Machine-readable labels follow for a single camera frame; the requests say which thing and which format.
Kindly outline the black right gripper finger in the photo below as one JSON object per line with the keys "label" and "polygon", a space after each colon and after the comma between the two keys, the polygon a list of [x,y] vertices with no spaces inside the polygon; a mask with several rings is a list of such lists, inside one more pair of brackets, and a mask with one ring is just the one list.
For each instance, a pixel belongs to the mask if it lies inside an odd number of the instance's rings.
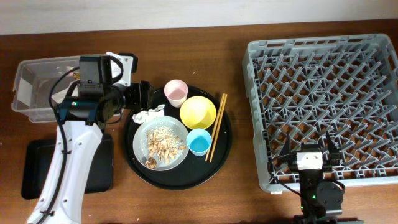
{"label": "black right gripper finger", "polygon": [[328,150],[330,154],[338,154],[340,150],[336,147],[335,143],[331,140],[329,132],[326,132],[326,140],[328,144]]}
{"label": "black right gripper finger", "polygon": [[290,136],[288,135],[285,141],[285,144],[283,145],[280,154],[281,155],[288,155],[290,154],[291,150],[290,150]]}

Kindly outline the white tissue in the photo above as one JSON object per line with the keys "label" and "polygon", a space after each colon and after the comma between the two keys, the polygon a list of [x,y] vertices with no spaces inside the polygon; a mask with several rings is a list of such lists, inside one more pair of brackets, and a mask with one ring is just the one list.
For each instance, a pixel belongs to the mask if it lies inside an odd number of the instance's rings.
{"label": "white tissue", "polygon": [[152,121],[155,118],[164,116],[164,108],[165,105],[158,105],[155,109],[148,109],[140,111],[136,114],[133,114],[132,120],[137,124],[143,124],[148,121]]}

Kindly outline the pink plastic cup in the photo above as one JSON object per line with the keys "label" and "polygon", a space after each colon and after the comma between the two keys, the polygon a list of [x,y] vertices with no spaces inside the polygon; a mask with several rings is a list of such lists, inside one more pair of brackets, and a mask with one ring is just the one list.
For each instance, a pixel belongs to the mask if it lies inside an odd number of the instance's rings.
{"label": "pink plastic cup", "polygon": [[188,86],[184,81],[174,79],[166,83],[164,94],[173,107],[180,108],[187,99]]}

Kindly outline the blue plastic cup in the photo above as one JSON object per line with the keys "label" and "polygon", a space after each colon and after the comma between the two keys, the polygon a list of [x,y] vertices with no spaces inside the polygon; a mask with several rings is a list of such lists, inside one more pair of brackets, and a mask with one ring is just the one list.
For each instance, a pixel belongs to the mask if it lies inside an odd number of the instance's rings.
{"label": "blue plastic cup", "polygon": [[189,132],[186,138],[189,150],[195,156],[204,156],[211,146],[211,135],[205,129],[193,129]]}

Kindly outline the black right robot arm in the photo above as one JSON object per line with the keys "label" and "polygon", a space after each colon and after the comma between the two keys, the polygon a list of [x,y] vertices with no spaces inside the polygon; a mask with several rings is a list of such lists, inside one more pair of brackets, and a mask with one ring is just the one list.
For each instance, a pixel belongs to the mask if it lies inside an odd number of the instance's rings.
{"label": "black right robot arm", "polygon": [[290,150],[290,138],[287,138],[279,160],[286,162],[292,172],[299,175],[299,196],[301,199],[301,215],[293,217],[296,224],[349,224],[363,223],[362,220],[340,220],[343,213],[341,204],[345,193],[345,185],[333,179],[323,177],[340,163],[340,150],[326,133],[327,149],[330,157],[323,158],[319,143],[302,143],[300,150]]}

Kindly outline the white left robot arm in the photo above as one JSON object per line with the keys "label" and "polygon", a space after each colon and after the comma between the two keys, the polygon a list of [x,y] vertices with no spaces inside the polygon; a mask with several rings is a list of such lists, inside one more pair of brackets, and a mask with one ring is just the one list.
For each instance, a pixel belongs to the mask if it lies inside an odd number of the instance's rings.
{"label": "white left robot arm", "polygon": [[80,71],[63,101],[53,106],[57,139],[53,158],[28,223],[80,223],[91,164],[111,117],[123,109],[149,108],[154,94],[147,81],[126,85],[121,71]]}

